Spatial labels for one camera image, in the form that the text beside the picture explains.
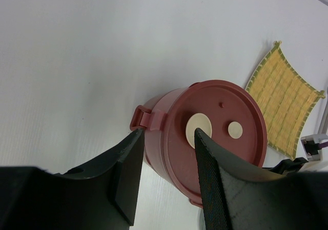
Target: pot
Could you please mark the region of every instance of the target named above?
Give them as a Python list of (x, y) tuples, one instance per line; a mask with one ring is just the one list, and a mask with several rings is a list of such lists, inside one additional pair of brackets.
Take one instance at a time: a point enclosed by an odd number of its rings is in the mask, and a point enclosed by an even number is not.
[[(145, 130), (146, 162), (193, 205), (202, 207), (196, 154), (186, 138), (188, 120), (197, 113), (210, 120), (216, 143), (259, 167), (267, 150), (267, 131), (255, 100), (241, 87), (223, 80), (197, 82), (135, 109), (130, 129)], [(242, 128), (235, 137), (231, 128), (236, 123)]]

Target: yellow cloth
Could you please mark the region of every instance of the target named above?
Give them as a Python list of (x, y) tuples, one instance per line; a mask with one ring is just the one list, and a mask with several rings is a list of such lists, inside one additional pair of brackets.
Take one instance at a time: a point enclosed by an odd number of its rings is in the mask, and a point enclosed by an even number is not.
[(306, 119), (324, 91), (311, 87), (288, 63), (281, 41), (253, 73), (246, 91), (255, 99), (265, 119), (268, 144), (295, 159), (297, 143)]

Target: white table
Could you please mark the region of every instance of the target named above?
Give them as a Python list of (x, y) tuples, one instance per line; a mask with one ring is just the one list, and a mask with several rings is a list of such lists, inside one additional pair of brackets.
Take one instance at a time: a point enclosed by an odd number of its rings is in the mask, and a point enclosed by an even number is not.
[[(244, 86), (275, 40), (327, 86), (328, 7), (317, 0), (0, 0), (0, 15), (0, 165), (63, 173), (123, 139), (155, 95), (214, 78)], [(269, 149), (265, 165), (281, 159)], [(131, 229), (197, 228), (198, 208), (144, 165)]]

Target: woven mat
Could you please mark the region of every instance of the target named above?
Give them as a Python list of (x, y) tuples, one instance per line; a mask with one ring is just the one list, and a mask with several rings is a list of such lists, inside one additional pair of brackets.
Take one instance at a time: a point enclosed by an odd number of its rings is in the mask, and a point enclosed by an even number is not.
[(253, 73), (246, 91), (258, 103), (265, 119), (268, 144), (295, 159), (298, 140), (311, 110), (324, 91), (311, 87), (286, 60), (281, 41)]

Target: beige circle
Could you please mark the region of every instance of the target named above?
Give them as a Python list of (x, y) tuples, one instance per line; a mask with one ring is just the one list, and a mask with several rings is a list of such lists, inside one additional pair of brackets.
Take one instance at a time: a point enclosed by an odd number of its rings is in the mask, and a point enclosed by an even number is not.
[(200, 128), (208, 136), (212, 137), (212, 124), (209, 118), (203, 113), (196, 113), (187, 122), (186, 126), (186, 138), (189, 145), (195, 148), (195, 130)]
[(234, 139), (239, 139), (242, 135), (242, 126), (240, 123), (233, 121), (228, 126), (228, 133)]

